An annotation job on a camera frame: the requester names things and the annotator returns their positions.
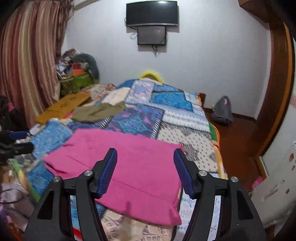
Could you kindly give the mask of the black wall television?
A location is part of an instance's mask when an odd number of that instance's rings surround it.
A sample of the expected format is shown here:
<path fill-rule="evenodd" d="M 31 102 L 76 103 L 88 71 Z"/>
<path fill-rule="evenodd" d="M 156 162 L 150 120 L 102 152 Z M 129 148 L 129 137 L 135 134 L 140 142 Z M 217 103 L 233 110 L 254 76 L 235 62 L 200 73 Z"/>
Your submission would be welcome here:
<path fill-rule="evenodd" d="M 126 4 L 126 25 L 178 26 L 179 10 L 176 1 L 141 1 Z"/>

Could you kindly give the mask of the small black wall monitor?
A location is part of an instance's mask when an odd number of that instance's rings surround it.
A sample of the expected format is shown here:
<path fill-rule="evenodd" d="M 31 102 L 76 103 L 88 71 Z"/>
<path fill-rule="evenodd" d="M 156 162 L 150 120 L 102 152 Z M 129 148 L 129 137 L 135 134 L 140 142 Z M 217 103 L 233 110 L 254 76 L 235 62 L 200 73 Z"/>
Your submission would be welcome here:
<path fill-rule="evenodd" d="M 165 26 L 143 26 L 137 29 L 138 45 L 165 46 L 167 30 Z"/>

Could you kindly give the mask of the grey backpack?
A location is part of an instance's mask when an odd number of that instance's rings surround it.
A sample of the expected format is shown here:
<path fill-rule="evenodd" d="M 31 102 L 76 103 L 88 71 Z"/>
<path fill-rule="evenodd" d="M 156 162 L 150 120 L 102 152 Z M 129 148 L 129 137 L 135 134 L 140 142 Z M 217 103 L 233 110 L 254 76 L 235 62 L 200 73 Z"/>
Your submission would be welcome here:
<path fill-rule="evenodd" d="M 228 126 L 233 123 L 234 118 L 231 109 L 231 102 L 228 96 L 222 96 L 214 105 L 211 116 L 214 122 Z"/>

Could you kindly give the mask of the striped brown curtain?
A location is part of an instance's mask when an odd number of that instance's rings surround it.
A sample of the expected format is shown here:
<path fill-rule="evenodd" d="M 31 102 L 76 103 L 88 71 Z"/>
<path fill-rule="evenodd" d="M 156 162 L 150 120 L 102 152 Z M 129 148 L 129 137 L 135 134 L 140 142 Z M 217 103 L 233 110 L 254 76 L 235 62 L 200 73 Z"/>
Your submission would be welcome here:
<path fill-rule="evenodd" d="M 27 125 L 60 97 L 56 63 L 72 1 L 25 1 L 1 29 L 1 94 Z"/>

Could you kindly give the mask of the blue patchwork bedspread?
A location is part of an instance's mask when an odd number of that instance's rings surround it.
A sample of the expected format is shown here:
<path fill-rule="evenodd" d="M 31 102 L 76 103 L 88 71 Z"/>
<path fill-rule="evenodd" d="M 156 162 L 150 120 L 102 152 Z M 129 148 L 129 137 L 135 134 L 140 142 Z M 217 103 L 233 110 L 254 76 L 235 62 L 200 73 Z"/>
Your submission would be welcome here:
<path fill-rule="evenodd" d="M 42 141 L 47 140 L 48 147 L 39 147 L 36 154 L 26 154 L 10 159 L 10 164 L 20 182 L 35 198 L 40 198 L 53 178 L 53 174 L 44 165 L 43 157 L 59 148 L 75 130 L 83 128 L 111 130 L 181 144 L 187 158 L 194 161 L 199 168 L 211 172 L 214 177 L 226 177 L 220 154 L 220 136 L 215 126 L 210 125 L 209 131 L 205 132 L 187 126 L 173 125 L 165 121 L 165 113 L 159 107 L 138 103 L 96 123 L 52 119 L 47 128 L 40 127 L 33 135 L 33 139 L 38 146 Z M 182 240 L 195 202 L 187 194 L 181 194 L 179 199 L 182 224 L 175 227 L 149 225 L 122 216 L 102 205 L 97 205 L 96 208 L 103 219 L 103 226 L 110 240 L 144 240 L 149 237 L 160 240 Z"/>

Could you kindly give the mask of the grey plush pillow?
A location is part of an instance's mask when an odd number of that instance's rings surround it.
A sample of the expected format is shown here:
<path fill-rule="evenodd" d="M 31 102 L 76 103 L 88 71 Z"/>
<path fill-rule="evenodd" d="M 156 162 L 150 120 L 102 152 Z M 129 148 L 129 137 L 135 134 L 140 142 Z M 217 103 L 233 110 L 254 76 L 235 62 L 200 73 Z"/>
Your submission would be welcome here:
<path fill-rule="evenodd" d="M 86 54 L 86 53 L 77 54 L 74 57 L 72 57 L 71 60 L 76 63 L 87 63 L 88 70 L 91 72 L 92 77 L 95 80 L 99 80 L 99 69 L 97 67 L 96 60 L 90 54 Z"/>

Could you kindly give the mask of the pink pants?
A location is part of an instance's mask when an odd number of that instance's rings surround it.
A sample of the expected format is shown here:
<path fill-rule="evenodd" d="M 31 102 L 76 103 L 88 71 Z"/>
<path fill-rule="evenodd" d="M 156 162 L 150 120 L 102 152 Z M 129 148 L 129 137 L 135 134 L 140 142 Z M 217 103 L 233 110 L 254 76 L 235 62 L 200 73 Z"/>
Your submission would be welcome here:
<path fill-rule="evenodd" d="M 174 164 L 178 144 L 99 129 L 78 129 L 62 147 L 45 157 L 54 175 L 74 178 L 117 151 L 117 164 L 99 204 L 155 225 L 180 225 L 180 178 Z"/>

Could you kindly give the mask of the yellow plush bed headrest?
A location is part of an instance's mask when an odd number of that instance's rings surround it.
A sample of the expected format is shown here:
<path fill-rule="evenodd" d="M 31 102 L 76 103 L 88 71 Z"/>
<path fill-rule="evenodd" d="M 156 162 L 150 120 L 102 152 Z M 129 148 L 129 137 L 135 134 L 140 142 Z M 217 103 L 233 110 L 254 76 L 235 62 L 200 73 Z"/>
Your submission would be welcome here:
<path fill-rule="evenodd" d="M 142 72 L 139 76 L 139 79 L 144 79 L 144 78 L 149 78 L 156 82 L 164 83 L 163 79 L 158 75 L 158 73 L 152 70 L 145 70 L 144 72 Z"/>

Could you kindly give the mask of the olive green shorts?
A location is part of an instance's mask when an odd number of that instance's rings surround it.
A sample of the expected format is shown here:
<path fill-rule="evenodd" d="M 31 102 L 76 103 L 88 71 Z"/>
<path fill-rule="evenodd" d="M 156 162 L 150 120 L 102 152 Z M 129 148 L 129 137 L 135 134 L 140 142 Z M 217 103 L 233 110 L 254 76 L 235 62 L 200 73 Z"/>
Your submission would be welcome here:
<path fill-rule="evenodd" d="M 109 103 L 101 103 L 98 106 L 83 106 L 77 107 L 71 119 L 73 121 L 78 121 L 82 123 L 95 123 L 97 121 L 101 121 L 105 118 L 112 117 L 118 113 L 126 110 L 127 107 L 125 103 L 119 102 L 116 105 L 112 105 Z"/>

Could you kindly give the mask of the striped orange blanket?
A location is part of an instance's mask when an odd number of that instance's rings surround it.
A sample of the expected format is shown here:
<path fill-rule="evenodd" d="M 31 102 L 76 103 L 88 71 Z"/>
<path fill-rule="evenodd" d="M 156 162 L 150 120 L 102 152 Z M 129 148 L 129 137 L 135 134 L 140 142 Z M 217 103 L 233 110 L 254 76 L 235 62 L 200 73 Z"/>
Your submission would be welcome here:
<path fill-rule="evenodd" d="M 80 93 L 89 93 L 92 101 L 102 98 L 115 89 L 113 84 L 93 84 L 80 90 Z"/>

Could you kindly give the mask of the white wardrobe door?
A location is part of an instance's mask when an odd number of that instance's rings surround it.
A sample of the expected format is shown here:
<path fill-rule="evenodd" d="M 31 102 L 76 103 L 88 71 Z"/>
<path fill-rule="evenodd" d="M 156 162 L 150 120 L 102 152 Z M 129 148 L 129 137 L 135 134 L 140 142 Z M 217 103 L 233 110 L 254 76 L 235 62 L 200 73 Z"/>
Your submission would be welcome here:
<path fill-rule="evenodd" d="M 280 130 L 263 156 L 267 178 L 251 200 L 263 227 L 282 223 L 295 207 L 295 85 Z"/>

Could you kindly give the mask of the yellow wooden folding table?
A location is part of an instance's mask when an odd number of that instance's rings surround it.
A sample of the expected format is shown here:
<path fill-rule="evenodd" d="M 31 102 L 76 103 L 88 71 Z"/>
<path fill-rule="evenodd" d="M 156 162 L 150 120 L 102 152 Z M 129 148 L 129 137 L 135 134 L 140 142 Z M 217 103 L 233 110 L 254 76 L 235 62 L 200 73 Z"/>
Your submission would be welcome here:
<path fill-rule="evenodd" d="M 90 93 L 74 93 L 66 95 L 40 114 L 35 119 L 35 122 L 38 124 L 45 124 L 51 118 L 62 119 L 67 116 L 67 114 L 71 113 L 76 107 L 88 101 L 90 97 Z"/>

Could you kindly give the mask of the pink slipper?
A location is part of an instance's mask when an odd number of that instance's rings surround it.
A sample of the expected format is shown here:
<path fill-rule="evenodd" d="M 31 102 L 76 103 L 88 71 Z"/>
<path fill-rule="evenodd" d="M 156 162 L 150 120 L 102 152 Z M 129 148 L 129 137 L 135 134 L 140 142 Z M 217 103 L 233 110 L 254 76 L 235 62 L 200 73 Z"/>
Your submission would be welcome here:
<path fill-rule="evenodd" d="M 258 176 L 253 184 L 251 185 L 251 191 L 253 191 L 256 187 L 258 187 L 264 181 L 262 176 Z"/>

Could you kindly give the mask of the green storage basket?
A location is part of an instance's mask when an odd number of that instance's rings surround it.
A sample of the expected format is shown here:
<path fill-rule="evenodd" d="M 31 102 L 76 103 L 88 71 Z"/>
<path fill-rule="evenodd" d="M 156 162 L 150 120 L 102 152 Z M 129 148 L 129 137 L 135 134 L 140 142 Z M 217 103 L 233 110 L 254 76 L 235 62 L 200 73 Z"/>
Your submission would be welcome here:
<path fill-rule="evenodd" d="M 94 83 L 92 76 L 89 73 L 83 73 L 60 81 L 61 90 L 60 96 L 77 93 L 81 89 L 88 87 Z"/>

